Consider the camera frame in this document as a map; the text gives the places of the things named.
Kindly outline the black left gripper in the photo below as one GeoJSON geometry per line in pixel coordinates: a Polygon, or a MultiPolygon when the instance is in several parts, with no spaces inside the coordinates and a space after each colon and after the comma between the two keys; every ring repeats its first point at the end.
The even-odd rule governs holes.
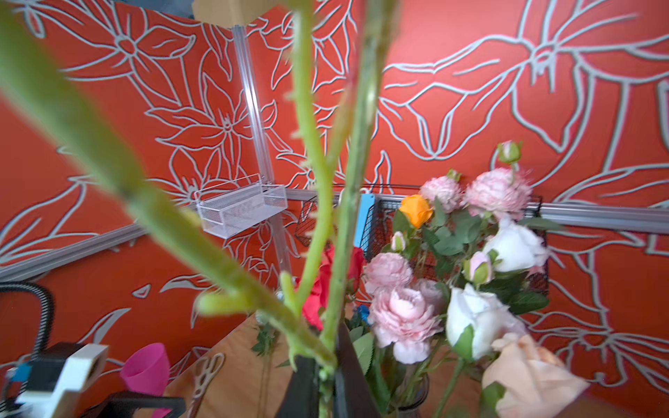
{"type": "Polygon", "coordinates": [[[166,410],[166,417],[180,417],[186,412],[186,402],[180,397],[121,391],[109,395],[106,400],[87,409],[80,417],[133,417],[140,409],[166,410]]]}

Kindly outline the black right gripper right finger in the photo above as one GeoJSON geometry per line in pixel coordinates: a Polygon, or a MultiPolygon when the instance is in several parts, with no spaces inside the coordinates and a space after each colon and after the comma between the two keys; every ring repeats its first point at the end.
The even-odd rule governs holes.
{"type": "Polygon", "coordinates": [[[338,369],[334,375],[334,418],[381,417],[362,372],[346,325],[339,324],[336,354],[338,369]]]}

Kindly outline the large red rose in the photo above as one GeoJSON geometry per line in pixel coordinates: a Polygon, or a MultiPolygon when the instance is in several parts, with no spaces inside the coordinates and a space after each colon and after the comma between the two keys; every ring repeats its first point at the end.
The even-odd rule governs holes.
{"type": "MultiPolygon", "coordinates": [[[[323,329],[321,315],[325,312],[329,304],[329,290],[335,256],[334,250],[335,248],[331,244],[326,245],[326,248],[322,253],[322,263],[319,267],[315,284],[302,308],[302,316],[304,319],[310,326],[315,327],[318,331],[322,331],[323,329]]],[[[351,255],[347,275],[348,295],[353,296],[360,287],[365,264],[366,259],[364,251],[359,247],[355,247],[353,249],[353,254],[351,255]]]]}

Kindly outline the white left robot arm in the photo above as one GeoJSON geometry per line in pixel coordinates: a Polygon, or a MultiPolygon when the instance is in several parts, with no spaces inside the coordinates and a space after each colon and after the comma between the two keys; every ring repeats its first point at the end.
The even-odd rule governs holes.
{"type": "MultiPolygon", "coordinates": [[[[34,295],[40,304],[36,341],[28,360],[10,367],[1,386],[3,417],[74,417],[80,396],[99,379],[106,367],[109,348],[95,343],[60,342],[49,346],[55,312],[51,292],[32,283],[3,283],[2,293],[34,295]]],[[[167,376],[155,383],[140,372],[148,388],[128,388],[108,395],[101,404],[87,409],[83,417],[134,417],[149,409],[154,417],[180,417],[186,402],[165,396],[167,376]]]]}

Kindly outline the orange yellow rose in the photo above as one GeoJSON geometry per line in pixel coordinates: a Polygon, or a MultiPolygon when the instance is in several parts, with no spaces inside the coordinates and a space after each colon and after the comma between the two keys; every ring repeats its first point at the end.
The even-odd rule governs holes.
{"type": "Polygon", "coordinates": [[[399,210],[405,215],[411,226],[416,229],[421,228],[433,215],[430,202],[420,194],[414,194],[403,199],[399,210]]]}

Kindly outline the white cream rose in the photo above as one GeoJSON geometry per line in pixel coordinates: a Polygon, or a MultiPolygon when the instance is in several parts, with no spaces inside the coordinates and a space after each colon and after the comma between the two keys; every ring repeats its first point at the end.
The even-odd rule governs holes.
{"type": "Polygon", "coordinates": [[[529,274],[543,273],[549,258],[545,240],[526,226],[510,218],[500,219],[498,232],[486,240],[483,253],[492,258],[497,273],[527,271],[529,274]]]}

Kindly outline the brown glass vase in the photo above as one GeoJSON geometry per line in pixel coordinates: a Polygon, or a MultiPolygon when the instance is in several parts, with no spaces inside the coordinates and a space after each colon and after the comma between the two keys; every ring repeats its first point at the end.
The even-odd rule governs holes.
{"type": "Polygon", "coordinates": [[[421,407],[430,392],[430,378],[423,376],[420,381],[405,380],[394,392],[382,372],[369,371],[366,381],[373,396],[374,404],[381,417],[422,417],[421,407]]]}

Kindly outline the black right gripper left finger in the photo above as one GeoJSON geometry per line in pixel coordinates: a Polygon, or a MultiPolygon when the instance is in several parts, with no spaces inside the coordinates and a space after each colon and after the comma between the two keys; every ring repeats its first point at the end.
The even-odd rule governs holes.
{"type": "Polygon", "coordinates": [[[320,368],[311,358],[296,357],[297,371],[287,385],[275,418],[317,418],[319,416],[320,368]]]}

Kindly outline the peach cream rose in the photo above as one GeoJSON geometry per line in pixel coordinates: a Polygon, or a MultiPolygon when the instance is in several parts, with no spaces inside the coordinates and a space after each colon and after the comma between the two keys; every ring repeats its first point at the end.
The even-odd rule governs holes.
{"type": "Polygon", "coordinates": [[[484,371],[482,389],[499,417],[555,417],[589,388],[528,334],[506,334],[492,348],[498,358],[484,371]]]}

